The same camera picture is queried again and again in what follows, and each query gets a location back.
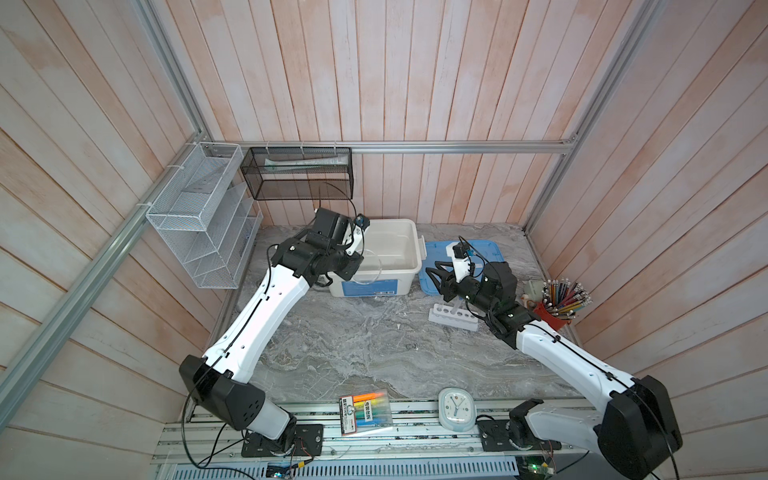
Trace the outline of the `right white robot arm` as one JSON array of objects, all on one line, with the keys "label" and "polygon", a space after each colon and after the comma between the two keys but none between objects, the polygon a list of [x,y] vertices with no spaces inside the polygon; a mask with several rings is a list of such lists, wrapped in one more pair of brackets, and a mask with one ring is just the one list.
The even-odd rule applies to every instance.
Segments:
[{"label": "right white robot arm", "polygon": [[628,479],[644,479],[675,459],[683,439],[666,387],[597,359],[521,305],[507,263],[487,264],[481,279],[459,261],[437,262],[426,274],[445,301],[460,298],[474,306],[497,339],[552,370],[595,409],[589,414],[532,398],[512,409],[505,422],[481,422],[481,433],[504,432],[506,445],[517,450],[554,441],[598,453]]}]

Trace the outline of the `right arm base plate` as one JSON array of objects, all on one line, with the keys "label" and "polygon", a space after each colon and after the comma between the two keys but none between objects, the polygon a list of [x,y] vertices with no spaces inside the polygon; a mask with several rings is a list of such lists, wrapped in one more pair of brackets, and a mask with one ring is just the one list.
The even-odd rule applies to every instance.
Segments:
[{"label": "right arm base plate", "polygon": [[476,426],[486,452],[552,451],[562,448],[559,441],[536,438],[520,419],[492,419],[488,415],[480,415]]}]

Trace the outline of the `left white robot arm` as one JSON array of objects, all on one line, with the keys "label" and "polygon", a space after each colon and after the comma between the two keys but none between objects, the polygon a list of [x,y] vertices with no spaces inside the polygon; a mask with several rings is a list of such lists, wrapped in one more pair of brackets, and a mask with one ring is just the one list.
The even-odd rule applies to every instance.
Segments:
[{"label": "left white robot arm", "polygon": [[270,246],[267,273],[232,325],[202,356],[180,365],[189,398],[237,431],[283,440],[294,417],[250,379],[277,328],[321,277],[348,281],[357,273],[369,226],[362,214],[319,208],[308,227]]}]

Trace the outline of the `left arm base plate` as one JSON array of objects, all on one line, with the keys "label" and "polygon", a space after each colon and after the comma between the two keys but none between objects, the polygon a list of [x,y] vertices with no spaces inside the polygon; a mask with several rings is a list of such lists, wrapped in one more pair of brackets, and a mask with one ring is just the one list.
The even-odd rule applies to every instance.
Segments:
[{"label": "left arm base plate", "polygon": [[324,426],[322,424],[290,424],[287,430],[276,440],[259,433],[250,433],[243,444],[241,456],[244,458],[267,458],[305,456],[316,457],[321,454]]}]

